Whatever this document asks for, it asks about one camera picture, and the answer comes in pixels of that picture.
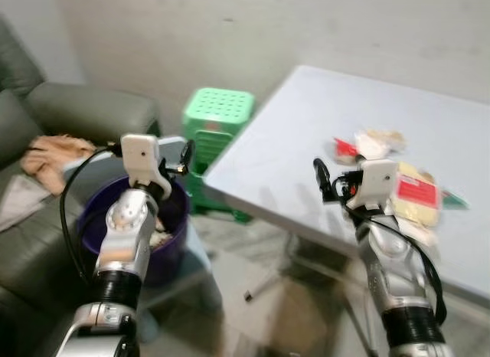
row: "green stool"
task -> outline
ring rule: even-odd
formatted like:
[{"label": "green stool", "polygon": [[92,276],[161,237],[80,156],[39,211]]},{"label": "green stool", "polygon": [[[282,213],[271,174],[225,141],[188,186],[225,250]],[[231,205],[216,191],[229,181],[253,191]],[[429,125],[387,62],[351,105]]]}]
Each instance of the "green stool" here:
[{"label": "green stool", "polygon": [[202,192],[202,175],[233,138],[248,124],[254,98],[250,93],[205,87],[197,90],[184,111],[184,135],[196,143],[194,161],[188,175],[191,212],[208,209],[230,211],[245,223],[250,216],[207,198]]}]

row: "tiled floor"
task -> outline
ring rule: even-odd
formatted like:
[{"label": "tiled floor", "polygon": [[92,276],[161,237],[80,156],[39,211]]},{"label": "tiled floor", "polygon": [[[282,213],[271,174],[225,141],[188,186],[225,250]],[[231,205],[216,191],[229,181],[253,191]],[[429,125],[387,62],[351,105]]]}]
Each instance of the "tiled floor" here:
[{"label": "tiled floor", "polygon": [[[161,331],[142,346],[142,357],[153,356],[334,356],[366,355],[355,322],[365,331],[362,296],[341,283],[281,261],[286,233],[262,221],[243,226],[207,217],[193,219],[210,252],[214,274],[223,295],[223,312],[206,313],[179,300],[154,310]],[[309,256],[357,274],[345,259],[308,248]],[[268,274],[271,265],[286,270],[251,303],[243,293]],[[355,319],[347,312],[351,301]],[[488,313],[450,302],[446,339],[458,355],[490,356]],[[384,333],[375,319],[377,345],[387,355]]]}]

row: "white wall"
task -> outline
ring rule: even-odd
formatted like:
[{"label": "white wall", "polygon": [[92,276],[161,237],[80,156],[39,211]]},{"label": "white wall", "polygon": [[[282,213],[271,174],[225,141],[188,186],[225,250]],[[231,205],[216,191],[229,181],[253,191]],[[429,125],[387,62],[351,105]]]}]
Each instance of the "white wall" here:
[{"label": "white wall", "polygon": [[0,13],[49,81],[83,83],[80,62],[55,0],[0,0]]},{"label": "white wall", "polygon": [[88,78],[157,98],[166,132],[195,88],[262,101],[296,64],[490,99],[490,0],[60,3]]}]

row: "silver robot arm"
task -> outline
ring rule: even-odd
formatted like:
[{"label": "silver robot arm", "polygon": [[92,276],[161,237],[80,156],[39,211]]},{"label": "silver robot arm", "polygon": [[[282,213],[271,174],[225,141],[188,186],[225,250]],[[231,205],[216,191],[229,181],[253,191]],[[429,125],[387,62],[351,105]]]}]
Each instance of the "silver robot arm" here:
[{"label": "silver robot arm", "polygon": [[[340,201],[356,227],[359,255],[387,333],[390,357],[453,357],[426,296],[427,279],[414,259],[413,248],[391,233],[399,231],[394,216],[386,213],[397,164],[363,161],[358,171],[334,180],[333,187],[325,164],[315,159],[314,166],[323,201]],[[338,180],[342,196],[336,191]],[[408,280],[393,269],[407,273]]]},{"label": "silver robot arm", "polygon": [[57,357],[139,356],[136,307],[148,268],[158,203],[172,192],[169,173],[187,172],[191,143],[182,152],[181,164],[166,168],[163,160],[159,168],[154,136],[126,135],[121,139],[131,188],[106,214],[107,232],[93,273],[90,301],[75,312]]}]

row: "white folding table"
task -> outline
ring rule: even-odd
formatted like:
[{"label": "white folding table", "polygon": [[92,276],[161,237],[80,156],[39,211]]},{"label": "white folding table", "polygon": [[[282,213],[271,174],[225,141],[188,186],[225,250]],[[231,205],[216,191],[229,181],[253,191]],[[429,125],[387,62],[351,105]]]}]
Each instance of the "white folding table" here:
[{"label": "white folding table", "polygon": [[469,203],[442,212],[436,266],[446,291],[488,306],[488,105],[299,66],[208,169],[205,185],[238,210],[357,256],[340,205],[322,204],[312,161],[324,159],[332,178],[353,169],[335,163],[333,138],[350,140],[361,129],[403,133],[407,149],[391,158],[426,170]]}]

